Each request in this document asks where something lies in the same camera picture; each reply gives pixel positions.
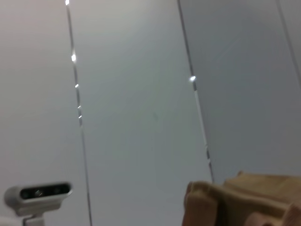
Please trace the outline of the khaki canvas food bag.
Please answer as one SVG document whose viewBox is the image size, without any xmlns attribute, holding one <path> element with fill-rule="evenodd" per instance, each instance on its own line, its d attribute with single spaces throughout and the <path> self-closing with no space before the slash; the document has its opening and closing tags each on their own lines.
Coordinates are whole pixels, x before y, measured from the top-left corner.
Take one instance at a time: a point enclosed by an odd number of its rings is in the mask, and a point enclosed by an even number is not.
<svg viewBox="0 0 301 226">
<path fill-rule="evenodd" d="M 190 182 L 182 226 L 301 226 L 301 177 L 241 171 L 222 185 Z"/>
</svg>

